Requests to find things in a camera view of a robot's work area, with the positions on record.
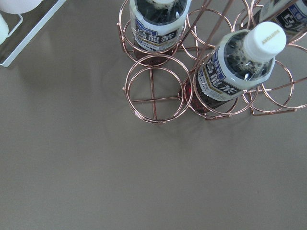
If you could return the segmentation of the copper wire bottle basket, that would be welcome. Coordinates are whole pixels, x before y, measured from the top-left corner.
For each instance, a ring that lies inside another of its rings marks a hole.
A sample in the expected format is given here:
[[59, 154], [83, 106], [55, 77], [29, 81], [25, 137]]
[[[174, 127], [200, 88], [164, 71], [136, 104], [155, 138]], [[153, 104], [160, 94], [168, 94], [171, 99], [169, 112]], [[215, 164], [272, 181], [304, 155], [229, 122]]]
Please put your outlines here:
[[[126, 76], [125, 86], [123, 91], [126, 99], [130, 105], [131, 110], [141, 120], [151, 124], [165, 124], [168, 121], [172, 121], [180, 117], [187, 109], [191, 108], [191, 102], [193, 97], [200, 98], [200, 94], [196, 91], [196, 72], [201, 66], [201, 63], [208, 57], [211, 56], [210, 51], [214, 49], [214, 46], [210, 43], [214, 37], [214, 34], [220, 27], [222, 21], [225, 21], [230, 28], [230, 31], [234, 31], [236, 23], [230, 23], [227, 18], [227, 13], [233, 4], [233, 1], [227, 1], [225, 8], [222, 11], [214, 10], [213, 12], [219, 16], [214, 28], [211, 30], [208, 39], [202, 42], [197, 36], [196, 24], [202, 17], [205, 11], [209, 11], [209, 5], [211, 1], [205, 0], [201, 7], [192, 11], [191, 13], [198, 13], [193, 23], [189, 22], [189, 19], [185, 21], [185, 33], [179, 42], [174, 46], [174, 51], [183, 51], [190, 58], [194, 59], [194, 66], [191, 70], [180, 61], [175, 58], [175, 53], [167, 55], [165, 51], [149, 52], [142, 51], [142, 58], [137, 59], [133, 55], [137, 47], [126, 37], [126, 30], [131, 21], [127, 21], [126, 25], [123, 26], [122, 22], [117, 23], [121, 46], [124, 51], [135, 63], [128, 71]], [[253, 116], [262, 115], [274, 115], [283, 114], [289, 112], [296, 112], [299, 109], [306, 108], [306, 104], [298, 106], [289, 106], [289, 102], [295, 91], [295, 85], [306, 81], [306, 77], [294, 79], [291, 70], [285, 66], [282, 62], [276, 61], [285, 71], [289, 78], [289, 82], [284, 85], [279, 85], [274, 88], [267, 88], [264, 84], [257, 86], [255, 89], [245, 91], [239, 98], [245, 103], [245, 107], [236, 110], [238, 104], [238, 98], [232, 100], [232, 106], [226, 111], [221, 112], [208, 106], [205, 102], [201, 102], [204, 107], [204, 112], [198, 115], [203, 117], [205, 120], [217, 120], [223, 118], [229, 118], [234, 115], [240, 114], [246, 110], [249, 110]], [[174, 77], [179, 85], [179, 93], [177, 96], [168, 97], [156, 97], [154, 91], [154, 70], [159, 69], [169, 73]], [[151, 97], [148, 99], [132, 99], [130, 91], [134, 81], [137, 77], [144, 72], [149, 73]], [[158, 119], [156, 104], [161, 101], [168, 100], [179, 100], [180, 105], [176, 112], [169, 118]]]

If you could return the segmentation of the tea bottle dark liquid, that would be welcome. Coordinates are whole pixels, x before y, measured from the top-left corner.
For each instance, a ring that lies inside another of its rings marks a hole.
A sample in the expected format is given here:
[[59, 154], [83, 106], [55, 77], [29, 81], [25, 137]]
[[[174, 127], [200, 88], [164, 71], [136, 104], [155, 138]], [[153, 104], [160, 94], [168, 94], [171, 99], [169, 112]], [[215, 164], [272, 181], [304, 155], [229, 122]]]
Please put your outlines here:
[[185, 29], [190, 0], [131, 0], [130, 20], [134, 55], [172, 55]]

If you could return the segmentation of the tea bottle white cap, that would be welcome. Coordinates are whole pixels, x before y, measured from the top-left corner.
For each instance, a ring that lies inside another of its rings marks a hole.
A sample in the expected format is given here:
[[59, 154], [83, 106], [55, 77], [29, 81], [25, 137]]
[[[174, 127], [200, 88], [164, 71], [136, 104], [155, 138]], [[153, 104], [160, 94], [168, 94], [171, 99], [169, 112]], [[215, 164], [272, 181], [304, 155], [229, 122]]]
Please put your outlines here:
[[284, 30], [273, 22], [225, 35], [198, 68], [190, 106], [206, 113], [264, 83], [285, 45]]

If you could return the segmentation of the white plastic cup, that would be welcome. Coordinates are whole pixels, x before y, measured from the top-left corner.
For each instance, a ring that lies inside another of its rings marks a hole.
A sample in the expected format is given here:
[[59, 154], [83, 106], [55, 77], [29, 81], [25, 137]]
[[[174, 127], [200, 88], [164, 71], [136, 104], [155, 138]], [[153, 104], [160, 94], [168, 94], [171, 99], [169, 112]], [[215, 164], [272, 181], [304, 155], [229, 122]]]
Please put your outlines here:
[[8, 37], [9, 27], [4, 20], [3, 16], [0, 14], [0, 44], [2, 44]]

